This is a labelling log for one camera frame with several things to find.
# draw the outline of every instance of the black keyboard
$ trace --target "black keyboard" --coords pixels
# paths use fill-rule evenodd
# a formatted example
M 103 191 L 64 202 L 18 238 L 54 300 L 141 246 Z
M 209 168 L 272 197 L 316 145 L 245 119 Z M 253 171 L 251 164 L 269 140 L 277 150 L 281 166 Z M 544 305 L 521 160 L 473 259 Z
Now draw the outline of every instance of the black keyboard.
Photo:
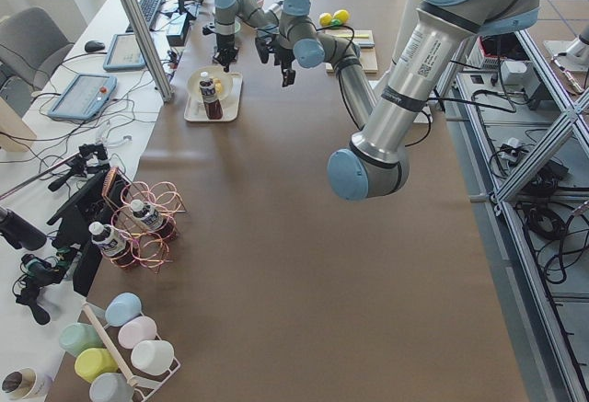
M 150 29 L 154 27 L 157 20 L 157 12 L 159 7 L 165 2 L 165 0 L 140 0 L 139 7 L 141 12 L 144 14 L 145 23 Z M 125 32 L 133 32 L 131 24 L 127 27 Z

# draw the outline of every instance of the computer mouse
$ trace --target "computer mouse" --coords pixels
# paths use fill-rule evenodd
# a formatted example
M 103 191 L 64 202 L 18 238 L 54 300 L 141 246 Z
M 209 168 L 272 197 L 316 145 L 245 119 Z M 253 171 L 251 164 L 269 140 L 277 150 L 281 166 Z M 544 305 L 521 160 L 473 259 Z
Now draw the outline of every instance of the computer mouse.
M 87 41 L 86 45 L 84 45 L 84 51 L 86 52 L 96 52 L 100 50 L 104 50 L 104 43 L 98 40 Z

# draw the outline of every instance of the yellow ball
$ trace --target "yellow ball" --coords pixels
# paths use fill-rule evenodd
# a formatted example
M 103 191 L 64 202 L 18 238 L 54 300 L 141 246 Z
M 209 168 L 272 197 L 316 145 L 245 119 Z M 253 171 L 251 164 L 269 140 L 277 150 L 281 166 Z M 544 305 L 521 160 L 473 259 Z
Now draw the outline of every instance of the yellow ball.
M 339 9 L 333 13 L 333 18 L 337 18 L 341 23 L 346 23 L 350 19 L 350 13 L 346 9 Z
M 322 13 L 319 16 L 319 24 L 322 27 L 326 27 L 331 23 L 332 19 L 333 19 L 333 16 L 330 13 Z

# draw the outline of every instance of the soda bottle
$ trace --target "soda bottle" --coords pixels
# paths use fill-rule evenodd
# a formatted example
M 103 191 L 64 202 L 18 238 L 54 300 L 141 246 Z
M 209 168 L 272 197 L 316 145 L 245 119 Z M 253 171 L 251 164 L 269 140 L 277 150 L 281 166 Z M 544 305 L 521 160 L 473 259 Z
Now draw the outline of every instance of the soda bottle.
M 201 73 L 201 81 L 199 82 L 199 88 L 202 94 L 202 103 L 206 110 L 206 116 L 209 120 L 219 120 L 223 117 L 223 109 L 221 108 L 221 102 L 217 96 L 217 92 L 214 89 L 214 81 L 209 77 L 209 73 Z
M 119 267 L 131 267 L 136 259 L 131 252 L 131 243 L 122 237 L 121 232 L 112 225 L 95 221 L 88 230 L 92 234 L 92 242 L 100 252 Z
M 130 204 L 133 218 L 147 231 L 158 234 L 164 240 L 176 237 L 176 226 L 162 215 L 151 202 L 133 200 Z

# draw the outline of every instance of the mug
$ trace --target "mug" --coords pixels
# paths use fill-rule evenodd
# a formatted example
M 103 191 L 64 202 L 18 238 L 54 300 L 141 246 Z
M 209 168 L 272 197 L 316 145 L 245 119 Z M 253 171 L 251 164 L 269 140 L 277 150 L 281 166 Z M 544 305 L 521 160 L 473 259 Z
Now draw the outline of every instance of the mug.
M 22 368 L 9 374 L 2 383 L 2 390 L 9 400 L 32 399 L 45 396 L 53 380 L 47 374 L 32 368 Z
M 105 318 L 113 327 L 124 326 L 141 314 L 141 300 L 136 294 L 121 293 L 107 307 Z
M 102 347 L 102 340 L 92 326 L 76 322 L 64 328 L 59 337 L 59 345 L 77 358 L 86 349 Z
M 159 376 L 174 362 L 174 347 L 166 340 L 142 340 L 131 352 L 133 367 L 142 372 Z
M 74 364 L 75 373 L 92 384 L 103 373 L 114 373 L 119 365 L 107 349 L 87 349 L 80 353 Z
M 149 316 L 138 316 L 119 330 L 119 343 L 125 349 L 132 349 L 142 340 L 152 340 L 157 336 L 157 325 Z
M 120 373 L 104 373 L 90 386 L 92 402 L 130 402 L 134 389 Z

